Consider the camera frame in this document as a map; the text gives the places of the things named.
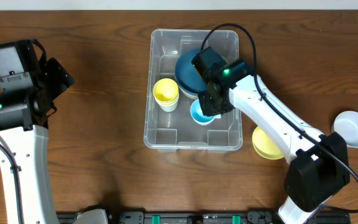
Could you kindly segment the light blue cup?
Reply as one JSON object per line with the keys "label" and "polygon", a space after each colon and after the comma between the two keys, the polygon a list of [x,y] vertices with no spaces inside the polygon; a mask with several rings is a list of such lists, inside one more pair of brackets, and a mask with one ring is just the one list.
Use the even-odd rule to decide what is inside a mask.
{"label": "light blue cup", "polygon": [[205,116],[202,112],[201,105],[199,99],[195,100],[190,107],[190,114],[193,120],[198,121],[209,121],[209,120],[215,120],[214,116]]}

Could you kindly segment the dark blue bowl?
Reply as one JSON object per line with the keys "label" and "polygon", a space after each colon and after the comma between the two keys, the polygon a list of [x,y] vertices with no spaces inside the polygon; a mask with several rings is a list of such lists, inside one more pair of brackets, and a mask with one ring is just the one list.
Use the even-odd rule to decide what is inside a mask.
{"label": "dark blue bowl", "polygon": [[199,49],[191,49],[179,57],[175,65],[175,79],[181,86],[192,92],[199,93],[206,90],[206,84],[191,63]]}
{"label": "dark blue bowl", "polygon": [[181,84],[179,83],[179,81],[176,81],[176,83],[177,83],[179,89],[181,90],[181,92],[182,92],[185,96],[187,96],[187,97],[189,97],[189,98],[191,98],[191,99],[194,99],[194,100],[198,98],[198,94],[197,94],[197,93],[192,93],[192,92],[190,92],[190,91],[184,89],[184,88],[181,86]]}

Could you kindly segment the cream white cup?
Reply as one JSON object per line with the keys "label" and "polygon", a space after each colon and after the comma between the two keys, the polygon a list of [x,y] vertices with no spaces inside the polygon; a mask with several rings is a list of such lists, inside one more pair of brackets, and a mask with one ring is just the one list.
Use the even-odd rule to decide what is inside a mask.
{"label": "cream white cup", "polygon": [[158,103],[158,105],[163,111],[170,113],[177,108],[178,101],[170,103],[170,104]]}

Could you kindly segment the yellow cup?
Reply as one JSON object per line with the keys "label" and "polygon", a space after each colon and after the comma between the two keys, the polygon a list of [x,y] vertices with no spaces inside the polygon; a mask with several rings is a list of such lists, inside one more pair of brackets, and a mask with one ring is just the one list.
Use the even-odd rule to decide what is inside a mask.
{"label": "yellow cup", "polygon": [[175,96],[165,96],[163,94],[154,95],[154,99],[160,106],[171,106],[178,102],[179,94]]}
{"label": "yellow cup", "polygon": [[153,87],[153,95],[156,100],[169,102],[178,96],[178,85],[176,81],[170,78],[159,80]]}

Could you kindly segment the yellow small bowl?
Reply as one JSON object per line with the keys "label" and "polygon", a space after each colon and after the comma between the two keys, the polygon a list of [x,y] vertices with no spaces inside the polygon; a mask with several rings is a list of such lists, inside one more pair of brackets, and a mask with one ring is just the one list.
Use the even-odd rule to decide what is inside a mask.
{"label": "yellow small bowl", "polygon": [[278,160],[284,158],[276,144],[260,127],[256,127],[252,133],[252,145],[255,152],[265,159]]}

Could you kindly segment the grey blue small bowl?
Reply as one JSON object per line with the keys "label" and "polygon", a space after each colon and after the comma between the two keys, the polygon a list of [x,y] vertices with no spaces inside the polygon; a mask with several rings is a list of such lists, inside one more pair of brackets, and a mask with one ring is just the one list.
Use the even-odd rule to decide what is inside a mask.
{"label": "grey blue small bowl", "polygon": [[348,147],[358,148],[358,112],[343,111],[334,119],[332,132],[337,132]]}

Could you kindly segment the pink cup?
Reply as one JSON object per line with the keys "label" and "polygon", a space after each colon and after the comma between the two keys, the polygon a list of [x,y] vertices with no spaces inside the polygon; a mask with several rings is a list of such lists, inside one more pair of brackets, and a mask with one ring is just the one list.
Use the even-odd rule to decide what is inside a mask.
{"label": "pink cup", "polygon": [[206,125],[209,125],[210,123],[212,123],[214,120],[209,120],[209,121],[198,121],[198,120],[195,120],[195,122],[201,126],[206,126]]}

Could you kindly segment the cream green bowl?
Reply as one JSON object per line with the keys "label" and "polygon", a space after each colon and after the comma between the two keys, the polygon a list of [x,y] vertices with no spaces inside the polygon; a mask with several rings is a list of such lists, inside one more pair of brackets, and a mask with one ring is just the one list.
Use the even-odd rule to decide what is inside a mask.
{"label": "cream green bowl", "polygon": [[189,91],[183,89],[182,87],[179,87],[179,89],[180,89],[181,92],[182,92],[185,96],[187,96],[188,98],[191,98],[192,100],[198,99],[198,95],[197,95],[197,94],[190,93]]}

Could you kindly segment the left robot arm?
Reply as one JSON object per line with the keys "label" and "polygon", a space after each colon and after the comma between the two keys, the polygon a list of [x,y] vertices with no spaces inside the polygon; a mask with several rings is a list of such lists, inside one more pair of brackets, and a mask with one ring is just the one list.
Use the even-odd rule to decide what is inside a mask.
{"label": "left robot arm", "polygon": [[[37,56],[35,48],[42,50]],[[0,44],[0,171],[8,223],[108,223],[106,209],[57,213],[48,174],[48,119],[74,84],[41,43]]]}

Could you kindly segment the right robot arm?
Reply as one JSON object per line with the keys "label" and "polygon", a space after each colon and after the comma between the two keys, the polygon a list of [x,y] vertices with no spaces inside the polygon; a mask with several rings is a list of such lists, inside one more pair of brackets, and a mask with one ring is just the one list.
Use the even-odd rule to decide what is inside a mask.
{"label": "right robot arm", "polygon": [[208,47],[191,63],[206,84],[198,94],[205,116],[239,109],[284,155],[289,168],[284,181],[288,197],[278,210],[283,223],[306,223],[350,182],[345,140],[336,132],[326,136],[297,117],[244,61],[227,63]]}

